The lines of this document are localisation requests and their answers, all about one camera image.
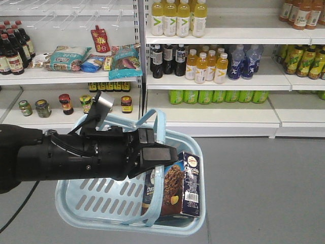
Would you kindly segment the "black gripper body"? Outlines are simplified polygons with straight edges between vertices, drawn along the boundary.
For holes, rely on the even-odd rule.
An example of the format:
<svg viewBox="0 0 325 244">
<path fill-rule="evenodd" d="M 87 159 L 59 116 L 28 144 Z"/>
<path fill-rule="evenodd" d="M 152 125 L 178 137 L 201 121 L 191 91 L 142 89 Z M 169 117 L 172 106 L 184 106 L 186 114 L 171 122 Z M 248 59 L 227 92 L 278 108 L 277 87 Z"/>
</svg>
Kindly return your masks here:
<svg viewBox="0 0 325 244">
<path fill-rule="evenodd" d="M 138 128 L 124 132 L 122 127 L 111 126 L 106 131 L 82 129 L 81 135 L 97 147 L 99 176 L 124 180 L 136 166 L 140 166 L 140 150 L 154 145 L 154 130 Z"/>
</svg>

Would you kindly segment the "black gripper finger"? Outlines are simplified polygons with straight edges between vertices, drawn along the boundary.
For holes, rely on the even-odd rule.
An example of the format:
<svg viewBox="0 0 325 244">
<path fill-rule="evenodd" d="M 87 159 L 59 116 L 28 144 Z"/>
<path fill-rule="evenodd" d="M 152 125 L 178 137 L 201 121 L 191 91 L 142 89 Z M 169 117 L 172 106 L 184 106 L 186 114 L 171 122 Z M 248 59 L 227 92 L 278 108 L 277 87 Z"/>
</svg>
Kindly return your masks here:
<svg viewBox="0 0 325 244">
<path fill-rule="evenodd" d="M 136 166 L 128 173 L 128 178 L 134 178 L 134 177 L 136 177 L 144 172 L 147 172 L 149 170 L 152 170 L 154 168 L 155 168 L 155 165 L 148 166 L 148 167 Z"/>
<path fill-rule="evenodd" d="M 153 168 L 161 165 L 172 165 L 178 161 L 176 148 L 156 143 L 140 150 L 140 167 Z"/>
</svg>

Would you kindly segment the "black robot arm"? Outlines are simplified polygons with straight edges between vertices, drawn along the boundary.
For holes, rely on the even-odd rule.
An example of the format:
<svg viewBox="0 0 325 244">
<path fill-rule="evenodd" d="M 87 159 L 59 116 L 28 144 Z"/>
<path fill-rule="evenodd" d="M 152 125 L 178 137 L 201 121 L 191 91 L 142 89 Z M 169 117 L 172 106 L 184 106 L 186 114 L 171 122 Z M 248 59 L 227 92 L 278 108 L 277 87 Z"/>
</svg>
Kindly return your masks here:
<svg viewBox="0 0 325 244">
<path fill-rule="evenodd" d="M 124 132 L 112 126 L 59 134 L 1 125 L 1 193 L 23 181 L 124 180 L 177 160 L 177 150 L 157 143 L 150 128 Z"/>
</svg>

